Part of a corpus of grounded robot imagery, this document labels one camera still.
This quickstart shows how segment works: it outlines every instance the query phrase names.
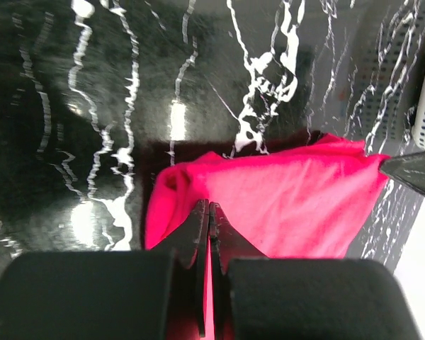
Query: towel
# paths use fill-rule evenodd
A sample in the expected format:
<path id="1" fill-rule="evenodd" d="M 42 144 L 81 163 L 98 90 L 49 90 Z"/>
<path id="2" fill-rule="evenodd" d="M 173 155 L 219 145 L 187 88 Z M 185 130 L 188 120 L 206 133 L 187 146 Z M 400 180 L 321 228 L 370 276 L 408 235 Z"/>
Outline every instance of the towel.
<path id="1" fill-rule="evenodd" d="M 364 147 L 326 134 L 270 155 L 225 159 L 209 152 L 167 168 L 149 201 L 145 247 L 156 246 L 198 200 L 208 199 L 269 257 L 343 258 L 388 180 L 379 167 L 389 157 L 366 156 Z M 214 339 L 212 310 L 209 275 L 206 339 Z"/>

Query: black marble surface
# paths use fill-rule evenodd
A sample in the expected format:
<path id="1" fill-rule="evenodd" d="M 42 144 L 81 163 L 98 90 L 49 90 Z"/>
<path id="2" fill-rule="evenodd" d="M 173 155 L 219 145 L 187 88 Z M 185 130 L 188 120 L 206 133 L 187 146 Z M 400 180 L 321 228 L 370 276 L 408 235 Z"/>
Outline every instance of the black marble surface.
<path id="1" fill-rule="evenodd" d="M 209 150 L 411 153 L 424 72 L 424 0 L 0 1 L 0 274 L 139 249 L 157 173 Z M 420 202 L 389 182 L 348 255 L 394 270 Z"/>

